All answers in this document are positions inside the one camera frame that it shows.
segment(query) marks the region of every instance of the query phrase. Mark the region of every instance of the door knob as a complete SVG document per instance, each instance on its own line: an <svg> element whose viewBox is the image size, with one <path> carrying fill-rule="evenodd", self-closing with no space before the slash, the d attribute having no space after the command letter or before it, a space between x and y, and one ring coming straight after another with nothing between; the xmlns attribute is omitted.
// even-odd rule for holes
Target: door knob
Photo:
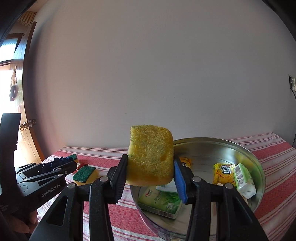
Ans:
<svg viewBox="0 0 296 241"><path fill-rule="evenodd" d="M20 125L20 130L23 131L26 128L26 130L28 129L28 124L27 122L24 122L23 124Z"/></svg>

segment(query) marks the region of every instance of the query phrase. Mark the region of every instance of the power cord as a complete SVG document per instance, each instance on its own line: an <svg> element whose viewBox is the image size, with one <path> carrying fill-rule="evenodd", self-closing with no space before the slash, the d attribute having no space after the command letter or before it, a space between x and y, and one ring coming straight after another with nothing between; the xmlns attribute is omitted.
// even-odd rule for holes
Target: power cord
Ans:
<svg viewBox="0 0 296 241"><path fill-rule="evenodd" d="M292 93L293 93L293 95L295 97L295 100L296 100L296 95L295 95L294 91L292 90L291 86L290 86L290 90L292 91ZM296 133L295 133L294 141L293 141L293 144L292 144L293 147L294 147L295 140L296 140Z"/></svg>

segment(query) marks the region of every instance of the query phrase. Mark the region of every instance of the finger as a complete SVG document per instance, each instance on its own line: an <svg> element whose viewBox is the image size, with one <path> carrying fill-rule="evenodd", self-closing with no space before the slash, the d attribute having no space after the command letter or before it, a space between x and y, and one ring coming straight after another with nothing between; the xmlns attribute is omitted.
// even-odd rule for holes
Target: finger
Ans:
<svg viewBox="0 0 296 241"><path fill-rule="evenodd" d="M36 219L37 219L37 215L38 215L37 210L31 212L30 215L29 215L29 221L31 223L35 223L36 222Z"/></svg>
<svg viewBox="0 0 296 241"><path fill-rule="evenodd" d="M10 228L15 232L27 234L30 231L29 227L16 217L11 215L6 216L6 221Z"/></svg>
<svg viewBox="0 0 296 241"><path fill-rule="evenodd" d="M35 223L29 223L28 226L29 226L29 229L30 229L30 234L33 233L34 229L36 228L36 226L38 225L38 220L36 220Z"/></svg>

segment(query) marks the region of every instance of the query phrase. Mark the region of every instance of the yellow wrapper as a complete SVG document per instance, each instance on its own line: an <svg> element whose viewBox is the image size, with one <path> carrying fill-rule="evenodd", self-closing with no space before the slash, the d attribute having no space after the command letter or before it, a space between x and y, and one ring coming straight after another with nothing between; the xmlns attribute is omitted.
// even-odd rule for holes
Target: yellow wrapper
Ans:
<svg viewBox="0 0 296 241"><path fill-rule="evenodd" d="M216 163L214 165L214 181L213 184L225 184L231 183L234 187L236 187L235 179L234 179L234 164L220 164Z"/></svg>
<svg viewBox="0 0 296 241"><path fill-rule="evenodd" d="M190 158L180 157L180 161L183 166L191 168L191 159Z"/></svg>

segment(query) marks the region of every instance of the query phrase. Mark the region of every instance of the metal bowl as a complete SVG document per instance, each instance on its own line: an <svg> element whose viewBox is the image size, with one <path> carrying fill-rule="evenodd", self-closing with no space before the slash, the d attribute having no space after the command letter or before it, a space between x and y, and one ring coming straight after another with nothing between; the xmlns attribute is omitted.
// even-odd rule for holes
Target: metal bowl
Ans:
<svg viewBox="0 0 296 241"><path fill-rule="evenodd" d="M259 206L265 191L265 175L258 159L244 147L222 139L197 137L174 141L174 153L192 159L191 170L209 183L213 182L213 165L242 163L250 172L256 186L256 195L248 200L254 212ZM182 205L176 219L170 219L142 210L137 201L147 187L131 186L131 194L145 224L164 240L185 240L188 229L191 205ZM215 203L212 203L210 240L216 234Z"/></svg>

